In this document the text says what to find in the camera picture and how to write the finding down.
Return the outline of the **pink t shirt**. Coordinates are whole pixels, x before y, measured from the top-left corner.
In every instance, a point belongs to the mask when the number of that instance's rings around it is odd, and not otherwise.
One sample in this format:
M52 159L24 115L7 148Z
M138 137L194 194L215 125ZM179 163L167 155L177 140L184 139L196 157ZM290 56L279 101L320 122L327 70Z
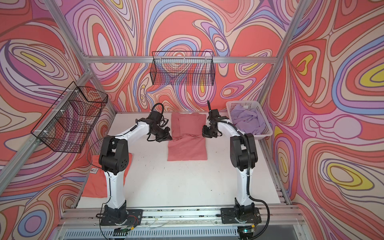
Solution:
M168 161L206 161L208 159L203 126L206 115L199 113L171 115L173 140L168 143Z

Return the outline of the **white plastic laundry basket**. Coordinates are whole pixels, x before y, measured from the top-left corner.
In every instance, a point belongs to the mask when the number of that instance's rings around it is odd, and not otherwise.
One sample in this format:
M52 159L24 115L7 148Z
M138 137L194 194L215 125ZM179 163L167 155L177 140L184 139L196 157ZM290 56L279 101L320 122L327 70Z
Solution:
M232 124L243 133L253 134L256 140L273 134L272 127L257 101L229 101L226 108Z

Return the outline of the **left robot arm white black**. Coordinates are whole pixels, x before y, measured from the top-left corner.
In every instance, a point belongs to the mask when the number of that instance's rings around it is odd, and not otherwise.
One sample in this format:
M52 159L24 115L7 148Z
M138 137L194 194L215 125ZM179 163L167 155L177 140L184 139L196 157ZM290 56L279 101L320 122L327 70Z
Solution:
M99 164L105 173L107 182L107 203L100 214L101 226L127 225L129 213L124 196L124 173L130 163L129 143L143 136L155 136L155 142L171 141L170 128L164 113L156 110L150 111L146 118L135 121L135 124L114 136L107 136L99 155Z

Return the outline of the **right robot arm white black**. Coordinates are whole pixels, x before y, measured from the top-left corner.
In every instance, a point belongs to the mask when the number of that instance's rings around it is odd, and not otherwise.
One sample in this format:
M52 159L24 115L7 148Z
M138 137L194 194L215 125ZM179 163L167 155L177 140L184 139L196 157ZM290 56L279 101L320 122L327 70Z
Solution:
M211 139L225 135L230 139L230 160L237 170L238 183L234 218L239 222L245 222L255 212L251 178L258 161L258 154L254 136L239 130L229 118L221 116L217 109L209 110L207 120L208 124L204 125L202 130L204 138Z

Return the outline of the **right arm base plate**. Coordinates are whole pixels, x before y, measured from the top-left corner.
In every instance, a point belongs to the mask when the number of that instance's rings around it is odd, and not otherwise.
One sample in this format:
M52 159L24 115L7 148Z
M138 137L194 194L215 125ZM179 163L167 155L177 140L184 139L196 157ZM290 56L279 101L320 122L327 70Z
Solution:
M262 222L261 215L258 208L253 210L235 210L235 208L221 208L217 217L221 218L223 224L255 224L258 225Z

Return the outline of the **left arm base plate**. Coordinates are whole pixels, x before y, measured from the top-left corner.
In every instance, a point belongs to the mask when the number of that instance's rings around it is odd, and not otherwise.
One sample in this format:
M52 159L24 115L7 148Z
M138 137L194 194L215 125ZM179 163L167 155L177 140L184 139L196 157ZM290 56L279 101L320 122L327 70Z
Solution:
M141 209L122 209L110 210L108 209L102 214L100 225L101 226L137 226L141 224L143 217L143 210Z

